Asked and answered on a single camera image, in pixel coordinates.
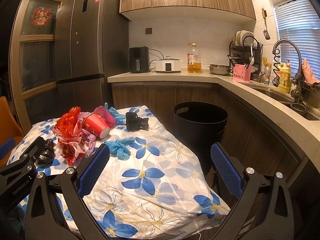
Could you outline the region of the blue glove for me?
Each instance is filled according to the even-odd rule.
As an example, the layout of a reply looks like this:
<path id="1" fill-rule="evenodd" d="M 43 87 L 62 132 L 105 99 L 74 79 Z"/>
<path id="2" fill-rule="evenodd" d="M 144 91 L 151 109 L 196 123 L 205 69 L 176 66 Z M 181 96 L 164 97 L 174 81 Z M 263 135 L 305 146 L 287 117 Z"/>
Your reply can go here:
<path id="1" fill-rule="evenodd" d="M 111 114 L 112 117 L 115 119 L 116 126 L 125 125 L 125 122 L 126 122 L 125 115 L 120 114 L 114 107 L 109 107 L 107 102 L 104 104 L 104 107 L 108 111 L 108 113 Z"/>
<path id="2" fill-rule="evenodd" d="M 131 156 L 130 150 L 127 148 L 129 144 L 135 142 L 134 137 L 128 137 L 123 139 L 116 140 L 103 140 L 103 143 L 106 144 L 110 150 L 112 156 L 117 157 L 120 160 L 127 160 Z"/>

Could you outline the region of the wall power socket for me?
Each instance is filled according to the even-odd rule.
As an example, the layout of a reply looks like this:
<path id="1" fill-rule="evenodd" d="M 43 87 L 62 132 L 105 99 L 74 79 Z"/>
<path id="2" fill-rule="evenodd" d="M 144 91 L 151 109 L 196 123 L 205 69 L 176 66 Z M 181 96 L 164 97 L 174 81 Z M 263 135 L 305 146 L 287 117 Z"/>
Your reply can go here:
<path id="1" fill-rule="evenodd" d="M 151 35 L 152 33 L 153 33 L 152 28 L 146 28 L 146 29 L 145 29 L 145 34 L 146 34 L 146 35 Z"/>

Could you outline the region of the red paper cup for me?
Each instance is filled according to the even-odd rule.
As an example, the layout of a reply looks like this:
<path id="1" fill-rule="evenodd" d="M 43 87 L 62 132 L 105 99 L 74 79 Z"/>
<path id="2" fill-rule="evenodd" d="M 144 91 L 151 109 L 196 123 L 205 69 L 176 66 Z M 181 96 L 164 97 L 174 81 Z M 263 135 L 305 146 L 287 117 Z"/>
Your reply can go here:
<path id="1" fill-rule="evenodd" d="M 107 137 L 110 132 L 110 127 L 98 113 L 88 115 L 84 119 L 83 127 L 100 139 Z"/>

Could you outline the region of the black plastic bag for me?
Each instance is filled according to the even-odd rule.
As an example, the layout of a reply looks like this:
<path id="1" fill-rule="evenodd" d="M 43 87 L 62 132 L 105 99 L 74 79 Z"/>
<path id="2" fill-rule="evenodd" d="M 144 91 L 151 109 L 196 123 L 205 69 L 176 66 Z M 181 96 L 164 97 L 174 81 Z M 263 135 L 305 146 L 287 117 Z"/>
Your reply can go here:
<path id="1" fill-rule="evenodd" d="M 141 118 L 136 113 L 127 112 L 126 113 L 126 128 L 130 132 L 135 132 L 139 130 L 149 130 L 149 119 Z"/>
<path id="2" fill-rule="evenodd" d="M 54 142 L 52 139 L 45 141 L 44 150 L 41 152 L 37 159 L 39 165 L 49 165 L 55 159 Z"/>

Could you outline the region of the white rice cooker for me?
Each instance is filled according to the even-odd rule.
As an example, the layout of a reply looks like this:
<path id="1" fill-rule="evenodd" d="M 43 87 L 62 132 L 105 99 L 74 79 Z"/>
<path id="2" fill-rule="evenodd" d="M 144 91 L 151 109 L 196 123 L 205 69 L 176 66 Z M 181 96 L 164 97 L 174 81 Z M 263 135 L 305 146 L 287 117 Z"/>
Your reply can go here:
<path id="1" fill-rule="evenodd" d="M 156 61 L 157 73 L 180 73 L 181 61 L 167 56 L 164 59 Z"/>

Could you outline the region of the pink cloth on rack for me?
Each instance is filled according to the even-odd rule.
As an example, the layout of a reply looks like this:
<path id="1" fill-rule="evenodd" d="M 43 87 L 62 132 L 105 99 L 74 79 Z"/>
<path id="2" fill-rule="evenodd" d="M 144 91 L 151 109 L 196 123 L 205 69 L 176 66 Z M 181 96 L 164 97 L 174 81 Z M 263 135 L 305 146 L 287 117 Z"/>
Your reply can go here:
<path id="1" fill-rule="evenodd" d="M 310 67 L 310 64 L 308 63 L 308 61 L 306 59 L 303 59 L 303 61 L 302 61 L 302 70 L 303 70 L 305 82 L 308 85 L 319 84 L 319 79 L 317 79 L 317 77 L 315 77 L 315 75 Z"/>

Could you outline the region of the purple plastic bag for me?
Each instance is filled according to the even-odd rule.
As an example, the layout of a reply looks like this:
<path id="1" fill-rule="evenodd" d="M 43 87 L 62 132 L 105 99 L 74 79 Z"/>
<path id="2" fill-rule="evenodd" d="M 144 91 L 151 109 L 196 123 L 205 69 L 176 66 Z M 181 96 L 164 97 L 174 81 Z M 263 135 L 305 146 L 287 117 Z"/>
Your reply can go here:
<path id="1" fill-rule="evenodd" d="M 80 131 L 80 136 L 81 136 L 81 141 L 80 141 L 80 148 L 84 150 L 84 153 L 86 155 L 91 155 L 94 152 L 95 145 L 96 145 L 96 140 L 97 136 L 94 135 L 92 132 L 90 132 L 86 127 L 85 127 L 85 119 L 90 115 L 90 112 L 80 112 L 79 115 L 77 116 L 78 121 L 80 122 L 81 128 L 79 129 Z"/>

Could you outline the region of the yellow detergent bottle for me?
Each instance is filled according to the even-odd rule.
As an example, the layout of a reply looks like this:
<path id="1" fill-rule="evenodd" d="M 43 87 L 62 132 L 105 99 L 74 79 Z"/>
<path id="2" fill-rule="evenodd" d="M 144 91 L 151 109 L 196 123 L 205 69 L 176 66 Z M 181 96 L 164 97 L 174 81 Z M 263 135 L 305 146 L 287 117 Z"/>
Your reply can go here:
<path id="1" fill-rule="evenodd" d="M 290 67 L 290 59 L 285 62 L 281 62 L 278 65 L 279 71 L 277 72 L 279 79 L 279 86 L 277 89 L 284 93 L 289 93 L 290 91 L 290 77 L 291 77 L 291 67 Z"/>

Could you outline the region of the red snack bag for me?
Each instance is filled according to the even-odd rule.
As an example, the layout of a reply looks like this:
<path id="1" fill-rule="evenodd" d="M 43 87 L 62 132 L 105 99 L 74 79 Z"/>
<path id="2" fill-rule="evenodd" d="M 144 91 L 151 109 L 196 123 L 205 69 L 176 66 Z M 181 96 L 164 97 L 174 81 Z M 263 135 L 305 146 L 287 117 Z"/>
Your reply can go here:
<path id="1" fill-rule="evenodd" d="M 78 106 L 71 108 L 56 121 L 53 128 L 59 148 L 62 150 L 61 156 L 69 165 L 86 154 L 82 132 L 83 119 L 78 117 L 80 111 L 81 108 Z"/>

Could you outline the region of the pink utensil holder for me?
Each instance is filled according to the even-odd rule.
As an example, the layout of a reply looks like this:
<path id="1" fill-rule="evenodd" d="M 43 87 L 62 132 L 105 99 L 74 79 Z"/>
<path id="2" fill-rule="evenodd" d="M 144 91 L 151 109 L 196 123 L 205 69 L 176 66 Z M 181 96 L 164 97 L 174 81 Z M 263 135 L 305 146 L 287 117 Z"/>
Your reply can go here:
<path id="1" fill-rule="evenodd" d="M 233 80 L 237 82 L 250 83 L 251 66 L 236 64 L 233 68 Z"/>

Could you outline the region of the pink plastic bag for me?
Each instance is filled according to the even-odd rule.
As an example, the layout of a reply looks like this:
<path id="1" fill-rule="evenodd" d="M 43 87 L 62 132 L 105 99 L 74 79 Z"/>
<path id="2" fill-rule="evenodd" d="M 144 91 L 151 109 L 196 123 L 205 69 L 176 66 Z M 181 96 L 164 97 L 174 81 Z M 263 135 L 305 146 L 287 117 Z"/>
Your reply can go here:
<path id="1" fill-rule="evenodd" d="M 115 126 L 115 118 L 108 112 L 108 110 L 104 106 L 98 106 L 93 112 L 98 113 L 110 128 Z"/>

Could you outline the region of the steel kitchen faucet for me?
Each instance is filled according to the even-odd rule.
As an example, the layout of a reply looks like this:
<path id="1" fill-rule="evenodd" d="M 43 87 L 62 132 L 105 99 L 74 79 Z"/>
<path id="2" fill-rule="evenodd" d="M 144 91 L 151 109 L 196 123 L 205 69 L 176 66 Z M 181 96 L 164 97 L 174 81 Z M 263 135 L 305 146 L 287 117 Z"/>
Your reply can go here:
<path id="1" fill-rule="evenodd" d="M 287 43 L 291 45 L 297 52 L 298 55 L 298 70 L 295 74 L 294 78 L 291 78 L 291 65 L 290 59 L 287 59 L 286 63 L 280 61 L 280 49 L 278 48 L 281 44 Z M 291 89 L 291 85 L 295 85 L 295 89 L 291 91 L 291 97 L 294 99 L 294 102 L 291 103 L 291 108 L 296 109 L 299 112 L 302 112 L 303 108 L 305 108 L 304 103 L 302 102 L 302 80 L 303 75 L 302 71 L 302 57 L 298 47 L 291 42 L 290 40 L 279 40 L 275 43 L 273 47 L 273 55 L 274 55 L 274 74 L 275 77 L 272 80 L 272 85 L 277 87 L 277 90 L 280 90 L 284 93 L 289 93 Z"/>

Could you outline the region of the wooden lower cabinets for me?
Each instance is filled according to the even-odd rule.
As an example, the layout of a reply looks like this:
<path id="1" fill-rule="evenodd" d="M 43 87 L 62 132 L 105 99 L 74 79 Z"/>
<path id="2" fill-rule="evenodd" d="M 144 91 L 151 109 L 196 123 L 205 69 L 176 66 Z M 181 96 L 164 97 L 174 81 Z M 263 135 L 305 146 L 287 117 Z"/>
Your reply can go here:
<path id="1" fill-rule="evenodd" d="M 305 158 L 303 150 L 266 114 L 217 83 L 132 82 L 112 85 L 117 109 L 145 105 L 169 130 L 182 114 L 197 122 L 226 124 L 221 144 L 242 165 L 289 179 Z"/>

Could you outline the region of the dark grey refrigerator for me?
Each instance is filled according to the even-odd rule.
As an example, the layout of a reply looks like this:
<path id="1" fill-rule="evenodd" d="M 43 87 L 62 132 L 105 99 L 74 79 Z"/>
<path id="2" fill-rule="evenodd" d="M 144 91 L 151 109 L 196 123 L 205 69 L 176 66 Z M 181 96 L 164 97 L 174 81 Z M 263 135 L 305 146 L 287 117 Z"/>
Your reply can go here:
<path id="1" fill-rule="evenodd" d="M 129 21 L 120 0 L 70 0 L 56 15 L 54 64 L 61 111 L 113 106 L 108 77 L 129 71 Z"/>

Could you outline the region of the black air fryer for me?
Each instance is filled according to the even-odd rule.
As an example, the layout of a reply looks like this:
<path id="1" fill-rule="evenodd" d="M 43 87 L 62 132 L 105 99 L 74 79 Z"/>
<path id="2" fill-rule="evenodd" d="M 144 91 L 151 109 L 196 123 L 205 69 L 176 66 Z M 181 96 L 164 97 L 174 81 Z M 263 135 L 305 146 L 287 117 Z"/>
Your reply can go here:
<path id="1" fill-rule="evenodd" d="M 146 46 L 129 49 L 129 67 L 131 73 L 147 73 L 149 71 L 149 49 Z"/>

